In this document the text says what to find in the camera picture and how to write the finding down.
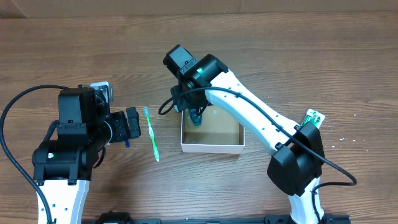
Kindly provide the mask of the teal mouthwash bottle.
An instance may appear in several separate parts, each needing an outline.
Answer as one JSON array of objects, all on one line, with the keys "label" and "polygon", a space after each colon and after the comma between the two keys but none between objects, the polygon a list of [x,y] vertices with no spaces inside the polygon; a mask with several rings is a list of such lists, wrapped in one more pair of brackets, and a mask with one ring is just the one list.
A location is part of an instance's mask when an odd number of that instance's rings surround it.
[{"label": "teal mouthwash bottle", "polygon": [[200,109],[189,110],[189,116],[194,126],[200,126],[202,121],[202,115]]}]

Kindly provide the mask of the green toothbrush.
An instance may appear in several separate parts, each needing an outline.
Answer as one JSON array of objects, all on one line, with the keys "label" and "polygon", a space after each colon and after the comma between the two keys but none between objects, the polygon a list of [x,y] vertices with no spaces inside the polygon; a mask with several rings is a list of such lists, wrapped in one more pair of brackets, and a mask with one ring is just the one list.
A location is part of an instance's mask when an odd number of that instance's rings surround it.
[{"label": "green toothbrush", "polygon": [[159,162],[160,161],[159,150],[158,150],[157,145],[156,145],[154,130],[153,130],[151,122],[150,122],[150,112],[149,112],[149,108],[147,106],[143,107],[143,113],[144,113],[144,116],[145,116],[145,118],[147,120],[148,132],[149,132],[149,136],[150,136],[151,141],[152,141],[154,157],[155,157],[155,160],[157,162]]}]

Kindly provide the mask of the green soap packet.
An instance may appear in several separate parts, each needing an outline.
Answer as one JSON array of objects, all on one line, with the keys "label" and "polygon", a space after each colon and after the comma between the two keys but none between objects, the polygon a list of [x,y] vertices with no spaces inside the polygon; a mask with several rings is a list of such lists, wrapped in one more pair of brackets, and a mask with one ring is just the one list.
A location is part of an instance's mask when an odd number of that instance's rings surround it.
[{"label": "green soap packet", "polygon": [[321,114],[319,111],[313,109],[308,109],[302,121],[301,126],[305,126],[307,123],[312,123],[314,126],[316,126],[319,129],[324,119],[325,119],[324,114]]}]

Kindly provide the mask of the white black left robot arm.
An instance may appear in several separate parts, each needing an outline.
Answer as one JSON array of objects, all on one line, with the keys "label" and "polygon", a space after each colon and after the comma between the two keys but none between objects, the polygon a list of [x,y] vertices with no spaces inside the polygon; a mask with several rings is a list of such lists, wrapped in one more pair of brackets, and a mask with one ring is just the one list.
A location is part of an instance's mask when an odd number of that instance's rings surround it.
[{"label": "white black left robot arm", "polygon": [[94,83],[62,90],[59,119],[32,155],[34,180],[45,196],[38,201],[38,222],[81,223],[93,169],[104,160],[105,147],[141,135],[134,107],[111,112],[111,86]]}]

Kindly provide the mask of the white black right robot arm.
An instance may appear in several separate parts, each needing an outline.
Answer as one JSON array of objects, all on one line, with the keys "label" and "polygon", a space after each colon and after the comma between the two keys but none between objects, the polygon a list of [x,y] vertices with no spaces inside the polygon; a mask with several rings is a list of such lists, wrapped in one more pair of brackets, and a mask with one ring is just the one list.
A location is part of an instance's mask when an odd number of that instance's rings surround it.
[{"label": "white black right robot arm", "polygon": [[201,125],[208,105],[215,105],[249,130],[271,156],[267,175],[289,196],[290,220],[321,223],[324,211],[316,186],[325,156],[316,124],[299,125],[251,93],[214,55],[195,58],[181,45],[167,52],[163,64],[178,80],[171,94],[176,111],[188,110]]}]

